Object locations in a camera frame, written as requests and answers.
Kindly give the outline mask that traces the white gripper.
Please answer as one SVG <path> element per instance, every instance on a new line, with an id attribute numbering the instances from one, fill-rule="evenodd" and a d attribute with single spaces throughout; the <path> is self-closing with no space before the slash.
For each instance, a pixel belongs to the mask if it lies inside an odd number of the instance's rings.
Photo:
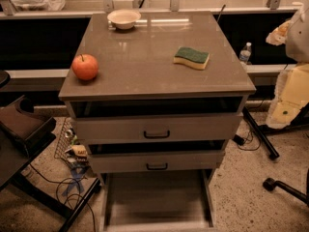
<path id="1" fill-rule="evenodd" d="M 285 44 L 290 21 L 276 27 L 268 34 L 266 42 L 272 45 Z M 266 124 L 272 129 L 283 129 L 309 102 L 309 64 L 297 64 L 290 71 L 282 71 L 277 77 Z"/>

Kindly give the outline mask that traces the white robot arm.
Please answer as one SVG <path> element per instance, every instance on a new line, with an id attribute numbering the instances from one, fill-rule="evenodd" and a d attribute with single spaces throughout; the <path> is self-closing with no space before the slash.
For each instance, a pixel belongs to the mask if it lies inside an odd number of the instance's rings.
<path id="1" fill-rule="evenodd" d="M 285 45 L 286 55 L 296 65 L 282 71 L 276 80 L 266 124 L 272 129 L 283 129 L 309 103 L 309 4 L 294 2 L 299 9 L 291 19 L 268 34 L 266 42 Z"/>

